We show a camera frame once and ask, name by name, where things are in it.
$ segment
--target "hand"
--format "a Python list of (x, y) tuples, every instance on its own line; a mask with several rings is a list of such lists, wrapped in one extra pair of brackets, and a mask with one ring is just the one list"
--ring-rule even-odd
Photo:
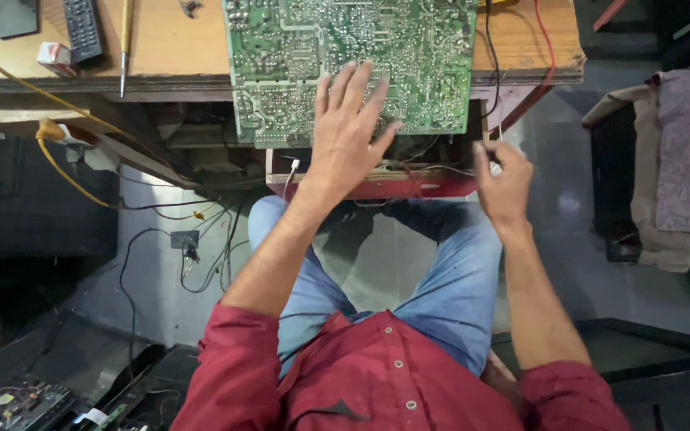
[(301, 191), (315, 188), (318, 197), (334, 207), (377, 166), (403, 123), (388, 126), (374, 142), (377, 125), (388, 92), (387, 81), (380, 81), (369, 101), (361, 108), (363, 94), (374, 69), (371, 60), (357, 67), (348, 63), (337, 76), (331, 93), (330, 76), (321, 78), (316, 93), (316, 125), (313, 130), (311, 167), (301, 183)]
[[(526, 220), (526, 202), (533, 173), (532, 164), (509, 143), (483, 141), (474, 143), (478, 198), (486, 216), (505, 246), (508, 242), (531, 238)], [(492, 176), (489, 152), (502, 165), (502, 173)]]

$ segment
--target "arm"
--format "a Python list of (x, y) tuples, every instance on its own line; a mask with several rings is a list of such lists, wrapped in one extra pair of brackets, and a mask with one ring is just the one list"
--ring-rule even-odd
[(316, 95), (311, 169), (275, 228), (238, 273), (222, 304), (278, 317), (300, 271), (305, 250), (323, 219), (382, 159), (401, 123), (391, 124), (369, 143), (387, 95), (380, 81), (360, 109), (374, 64), (349, 63), (327, 92), (321, 78)]
[(374, 142), (387, 95), (380, 82), (361, 109), (373, 64), (348, 64), (329, 91), (319, 81), (311, 168), (292, 202), (219, 304), (199, 341), (202, 353), (186, 403), (172, 424), (185, 429), (274, 429), (281, 412), (276, 391), (281, 365), (278, 317), (321, 221), (382, 159), (401, 126)]
[(492, 176), (487, 151), (476, 143), (478, 190), (481, 206), (504, 247), (504, 277), (518, 365), (523, 370), (558, 360), (590, 365), (587, 349), (547, 278), (526, 220), (533, 167), (508, 144), (486, 144), (502, 164), (502, 174)]
[[(481, 205), (504, 247), (513, 346), (523, 369), (527, 429), (629, 429), (611, 390), (593, 370), (533, 242), (526, 201), (533, 167), (503, 142), (475, 144)], [(502, 164), (492, 176), (489, 153)]]

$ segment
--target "leg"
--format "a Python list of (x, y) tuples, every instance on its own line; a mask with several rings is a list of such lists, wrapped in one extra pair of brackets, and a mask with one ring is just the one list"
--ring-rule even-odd
[[(283, 213), (282, 198), (278, 196), (266, 196), (254, 204), (248, 221), (249, 245), (253, 251)], [(278, 358), (282, 362), (282, 375), (289, 370), (297, 351), (318, 334), (321, 324), (336, 310), (346, 316), (356, 314), (340, 286), (323, 271), (313, 249), (308, 248), (289, 301), (279, 318)]]
[(436, 261), (394, 314), (480, 376), (492, 342), (502, 244), (478, 203), (409, 200), (387, 214), (438, 243)]

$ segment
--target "screwdriver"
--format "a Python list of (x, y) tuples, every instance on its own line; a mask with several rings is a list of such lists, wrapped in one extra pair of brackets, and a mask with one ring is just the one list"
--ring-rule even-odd
[(121, 23), (121, 98), (124, 98), (124, 84), (127, 83), (127, 63), (129, 63), (129, 33), (132, 27), (132, 1), (124, 0), (123, 14)]

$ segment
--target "brown fabric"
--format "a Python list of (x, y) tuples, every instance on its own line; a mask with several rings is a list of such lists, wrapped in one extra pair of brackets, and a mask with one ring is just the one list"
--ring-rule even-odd
[(690, 70), (660, 72), (656, 226), (690, 231)]
[(658, 89), (649, 85), (608, 93), (583, 119), (585, 127), (634, 103), (636, 112), (635, 189), (630, 210), (643, 244), (642, 265), (686, 272), (690, 269), (690, 233), (661, 231), (656, 227), (659, 140)]

